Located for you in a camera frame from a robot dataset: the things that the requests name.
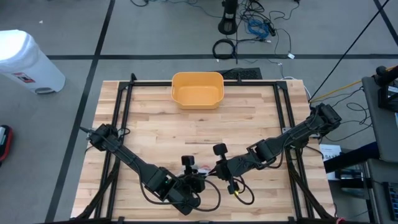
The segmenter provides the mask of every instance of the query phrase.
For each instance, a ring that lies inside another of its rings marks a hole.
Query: yellow plastic tub
[[[179,72],[173,76],[172,98],[180,109],[215,109],[224,98],[218,72]]]

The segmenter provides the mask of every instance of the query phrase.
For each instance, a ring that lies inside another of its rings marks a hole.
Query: black metal frame
[[[120,104],[121,104],[121,98],[122,98],[122,93],[123,90],[127,89],[127,95],[126,95],[126,102],[124,105],[124,111],[123,111],[123,119],[121,123],[121,129],[126,127],[127,123],[127,117],[129,113],[129,106],[131,102],[131,94],[132,94],[132,89],[134,86],[171,86],[172,82],[171,81],[162,81],[162,82],[135,82],[136,77],[134,74],[131,75],[131,80],[129,82],[120,82],[119,87],[118,87],[118,94],[116,97],[116,103],[114,107],[114,113],[113,113],[113,118],[112,118],[112,125],[116,126],[117,121],[118,121],[118,114],[120,110]],[[292,105],[290,104],[290,97],[289,97],[289,92],[287,88],[287,83],[286,81],[276,81],[276,82],[270,82],[270,81],[242,81],[242,80],[236,80],[236,81],[225,81],[224,82],[225,86],[272,86],[274,89],[274,94],[275,94],[275,102],[277,106],[277,113],[278,113],[278,118],[279,118],[279,124],[280,124],[280,129],[282,131],[283,128],[285,128],[285,121],[284,121],[284,114],[282,111],[282,104],[280,102],[280,95],[279,95],[279,88],[282,90],[284,94],[284,100],[286,104],[286,110],[287,110],[287,115],[289,118],[289,124],[291,127],[295,126],[294,122],[294,117],[293,117],[293,111],[292,111]],[[295,153],[297,156],[297,165],[298,165],[298,171],[300,173],[301,178],[303,179],[305,185],[307,184],[307,178],[305,175],[305,169],[303,165],[303,160],[300,155],[300,149],[295,149]],[[290,150],[286,150],[286,159],[287,159],[287,164],[288,164],[288,169],[295,169],[292,163],[292,157],[290,154]],[[116,186],[118,184],[118,174],[119,174],[119,168],[120,168],[120,160],[116,159],[115,163],[113,165],[112,169],[112,176],[109,175],[107,176],[107,173],[109,171],[109,164],[111,160],[111,153],[106,152],[105,159],[104,159],[104,167],[103,167],[103,173],[101,176],[101,185],[100,189],[105,188],[105,190],[108,188],[109,180],[112,180],[111,183],[111,192],[109,194],[109,202],[108,202],[108,208],[106,211],[106,218],[107,220],[112,219],[112,213],[113,213],[113,206],[114,206],[114,200],[115,200],[115,195],[116,195]],[[300,208],[300,199],[299,199],[299,193],[297,191],[297,185],[294,181],[293,178],[290,177],[290,186],[292,189],[292,197],[293,197],[293,202],[294,202],[294,208],[295,208],[295,213],[297,218],[302,218],[302,212]],[[101,198],[96,206],[95,209],[95,215],[94,218],[99,218],[101,216],[102,212],[102,202],[103,199]],[[313,209],[310,204],[310,202],[305,198],[305,204],[308,212],[308,217],[313,218]],[[275,224],[285,224],[285,223],[291,223],[291,218],[290,221],[287,222],[251,222],[251,223],[275,223]],[[118,221],[118,222],[113,222],[113,223],[142,223],[142,222],[124,222],[124,221]],[[150,222],[150,223],[167,223],[167,222]],[[179,222],[179,224],[185,224],[185,223],[197,223],[197,222]]]

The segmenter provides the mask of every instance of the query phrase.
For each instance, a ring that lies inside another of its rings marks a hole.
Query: wooden table
[[[304,86],[301,80],[287,81],[287,84],[295,122],[299,124],[309,114]],[[111,123],[118,85],[117,81],[103,83],[94,128],[102,123]],[[194,155],[199,166],[213,167],[218,160],[218,156],[213,154],[214,144],[225,143],[229,151],[227,157],[233,157],[246,153],[246,147],[260,139],[280,135],[271,86],[226,86],[224,100],[218,109],[194,111],[178,109],[171,99],[170,89],[169,86],[133,88],[127,121],[127,128],[131,130],[131,134],[126,136],[124,144],[146,162],[166,167],[174,174],[181,171],[180,157],[183,155]],[[281,91],[280,98],[284,106]],[[285,106],[284,115],[285,123],[288,124]],[[310,140],[309,146],[319,148],[316,140]],[[87,151],[71,217],[81,213],[97,192],[104,155],[105,152],[93,148]],[[304,149],[303,161],[310,190],[326,210],[334,214],[335,209],[321,155]],[[233,195],[228,194],[226,182],[209,177],[221,190],[220,208],[210,213],[193,211],[184,216],[171,205],[153,205],[147,202],[140,191],[137,174],[122,164],[113,218],[124,216],[126,220],[151,221],[277,221],[295,216],[286,163],[276,170],[251,170],[243,177],[254,191],[254,204],[241,204]],[[109,190],[104,197],[102,217],[105,216],[108,194]],[[303,215],[306,216],[301,191],[299,194]],[[200,195],[201,207],[210,208],[216,205],[216,192],[210,185],[207,184],[206,190]],[[240,196],[250,200],[249,193]]]

